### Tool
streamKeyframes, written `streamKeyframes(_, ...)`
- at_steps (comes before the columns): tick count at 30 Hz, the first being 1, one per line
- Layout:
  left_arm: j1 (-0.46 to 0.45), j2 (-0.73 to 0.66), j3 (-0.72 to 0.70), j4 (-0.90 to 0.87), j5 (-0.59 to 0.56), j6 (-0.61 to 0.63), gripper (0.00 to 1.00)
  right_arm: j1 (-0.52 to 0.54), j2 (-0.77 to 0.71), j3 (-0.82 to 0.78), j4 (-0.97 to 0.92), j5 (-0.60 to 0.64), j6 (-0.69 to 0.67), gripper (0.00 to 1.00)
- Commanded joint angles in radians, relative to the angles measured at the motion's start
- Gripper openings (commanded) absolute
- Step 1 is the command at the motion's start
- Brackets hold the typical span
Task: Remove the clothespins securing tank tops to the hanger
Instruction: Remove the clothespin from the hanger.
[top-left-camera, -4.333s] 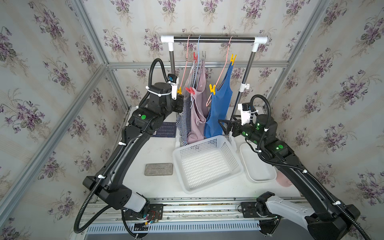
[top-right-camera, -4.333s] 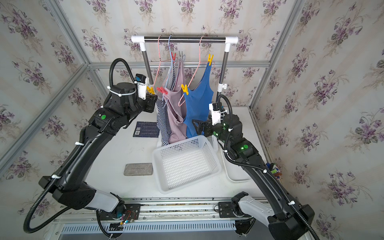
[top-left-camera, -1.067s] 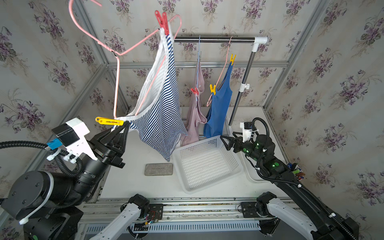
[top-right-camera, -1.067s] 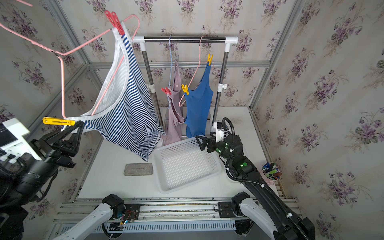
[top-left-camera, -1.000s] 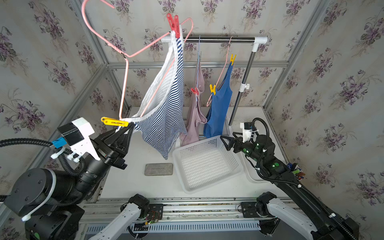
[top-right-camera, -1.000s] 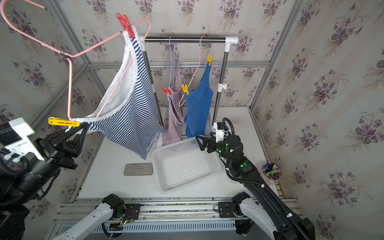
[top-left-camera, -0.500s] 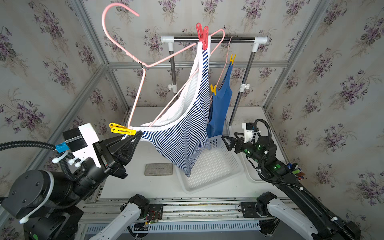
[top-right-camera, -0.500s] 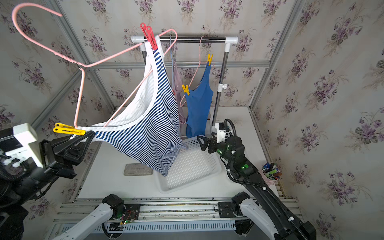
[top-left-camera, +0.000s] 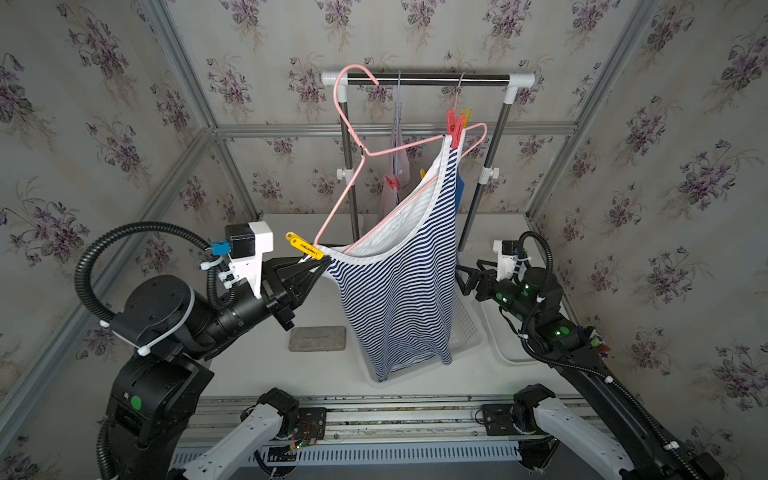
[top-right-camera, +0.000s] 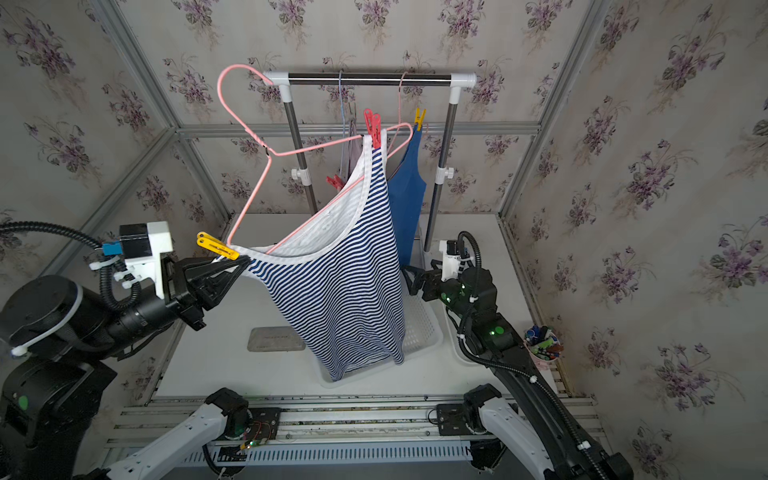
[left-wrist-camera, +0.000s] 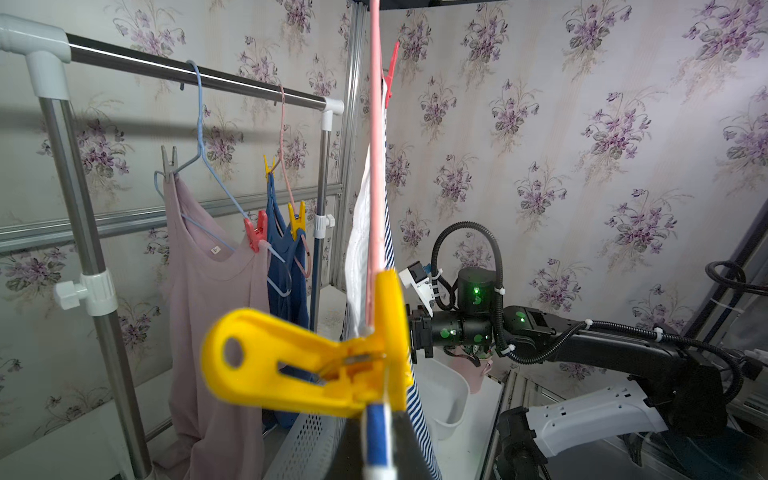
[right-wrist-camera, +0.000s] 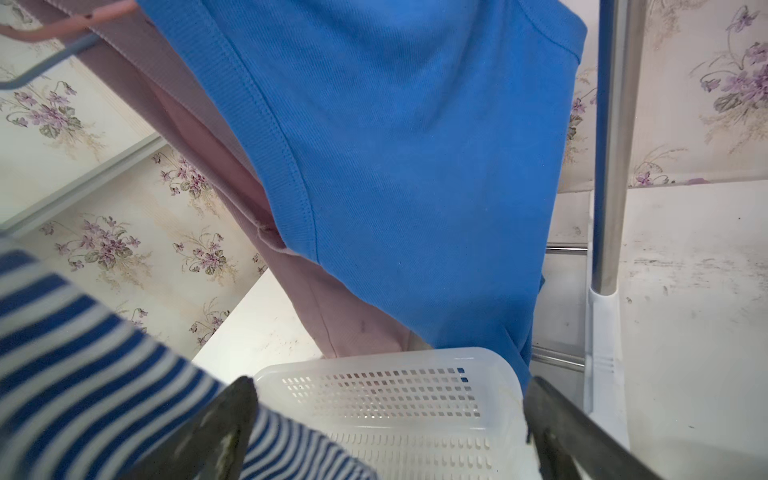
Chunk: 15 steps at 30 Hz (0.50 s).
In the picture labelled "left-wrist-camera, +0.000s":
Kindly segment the pink wire hanger striped top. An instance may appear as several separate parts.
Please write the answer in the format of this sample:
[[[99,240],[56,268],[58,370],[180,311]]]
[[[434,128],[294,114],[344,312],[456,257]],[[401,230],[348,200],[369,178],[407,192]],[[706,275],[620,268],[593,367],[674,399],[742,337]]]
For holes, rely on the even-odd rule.
[[[370,231],[367,261],[366,322],[375,320],[375,281],[385,266],[385,154],[382,90],[380,2],[370,8]]]

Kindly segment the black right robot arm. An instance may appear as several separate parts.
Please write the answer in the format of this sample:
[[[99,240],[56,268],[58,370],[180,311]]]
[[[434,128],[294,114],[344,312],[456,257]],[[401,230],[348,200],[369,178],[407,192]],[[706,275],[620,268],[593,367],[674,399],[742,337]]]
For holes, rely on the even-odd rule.
[[[505,305],[501,253],[491,268],[447,281],[436,263],[400,274],[418,308],[408,313],[413,357],[436,349],[480,365],[495,353],[519,365],[576,363],[623,374],[621,382],[545,406],[501,411],[490,450],[495,479],[546,479],[548,462],[574,447],[620,438],[634,462],[658,434],[691,479],[763,479],[767,448],[729,421],[745,384],[767,369],[764,354],[726,349],[660,324],[638,328],[571,320]]]

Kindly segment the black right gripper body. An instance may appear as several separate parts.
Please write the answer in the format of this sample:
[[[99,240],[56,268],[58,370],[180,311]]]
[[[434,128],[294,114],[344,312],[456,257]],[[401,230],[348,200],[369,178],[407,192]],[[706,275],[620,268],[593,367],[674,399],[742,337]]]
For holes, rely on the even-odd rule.
[[[410,335],[410,357],[418,359],[418,352],[422,351],[425,358],[434,357],[434,335],[432,316],[423,306],[415,310],[407,310],[407,320]]]

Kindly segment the blue white striped tank top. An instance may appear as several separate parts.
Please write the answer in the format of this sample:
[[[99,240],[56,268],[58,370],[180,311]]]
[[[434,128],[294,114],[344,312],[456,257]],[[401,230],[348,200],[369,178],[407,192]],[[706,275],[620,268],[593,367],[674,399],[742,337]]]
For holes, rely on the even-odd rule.
[[[386,115],[383,90],[384,149]],[[366,479],[439,479],[441,472],[432,445],[417,384],[406,332],[402,291],[394,270],[385,182],[385,266],[375,281],[375,320],[366,322],[367,261],[370,231],[370,147],[361,188],[354,207],[354,224],[345,260],[348,302],[347,336],[377,348],[368,354],[373,368],[374,394],[361,417],[363,474]]]

